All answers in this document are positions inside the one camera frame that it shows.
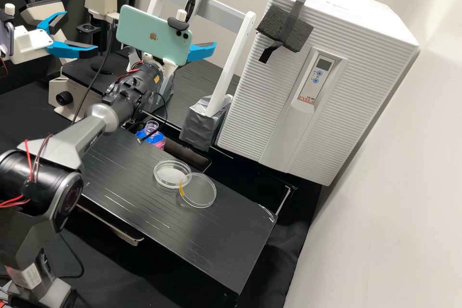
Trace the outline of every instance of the petri dish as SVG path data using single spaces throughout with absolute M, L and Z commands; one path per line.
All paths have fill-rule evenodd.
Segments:
M 162 160 L 154 167 L 155 180 L 169 189 L 178 189 L 180 182 L 187 185 L 191 180 L 187 178 L 190 173 L 189 166 L 180 160 Z
M 196 208 L 207 208 L 217 197 L 215 184 L 202 173 L 190 173 L 181 180 L 180 195 L 188 204 Z

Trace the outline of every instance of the black metal plate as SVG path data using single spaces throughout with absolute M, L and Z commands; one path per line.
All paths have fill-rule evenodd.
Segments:
M 77 59 L 63 65 L 63 75 L 82 83 L 85 87 L 91 83 L 98 70 L 102 56 L 90 59 Z M 120 75 L 127 71 L 128 59 L 119 53 L 111 53 L 107 57 L 103 71 L 100 73 L 91 90 L 98 94 L 103 94 L 107 87 L 114 82 Z
M 189 206 L 153 176 L 154 166 L 171 158 L 149 143 L 139 145 L 133 134 L 120 129 L 99 139 L 84 156 L 84 195 L 240 294 L 275 215 L 216 181 L 211 207 Z

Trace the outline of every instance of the table surface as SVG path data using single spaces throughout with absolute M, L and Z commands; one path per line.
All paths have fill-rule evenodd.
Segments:
M 155 181 L 164 159 L 126 130 L 103 136 L 83 158 L 84 196 L 240 294 L 276 217 L 217 181 L 212 206 L 189 206 Z

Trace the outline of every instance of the black strap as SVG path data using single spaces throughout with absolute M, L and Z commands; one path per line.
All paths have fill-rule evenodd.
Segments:
M 300 11 L 302 10 L 303 5 L 305 4 L 306 0 L 296 0 L 294 3 L 294 6 L 292 7 L 292 10 L 289 13 L 289 16 L 285 20 L 284 27 L 278 34 L 278 39 L 274 41 L 274 43 L 266 48 L 263 53 L 260 56 L 260 59 L 258 61 L 266 64 L 268 59 L 270 58 L 271 54 L 281 47 L 284 42 L 286 42 L 287 38 L 289 37 L 290 32 L 294 28 L 295 23 L 297 22 L 298 15 L 300 14 Z

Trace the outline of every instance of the white ribbed box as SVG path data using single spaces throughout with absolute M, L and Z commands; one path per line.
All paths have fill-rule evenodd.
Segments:
M 267 9 L 289 12 L 295 1 L 269 0 Z M 299 18 L 314 29 L 298 53 L 280 47 L 261 63 L 273 41 L 256 35 L 217 145 L 329 185 L 419 45 L 389 7 L 373 0 L 307 0 Z M 320 72 L 320 60 L 334 63 Z M 306 90 L 319 89 L 311 83 L 322 88 L 307 98 Z

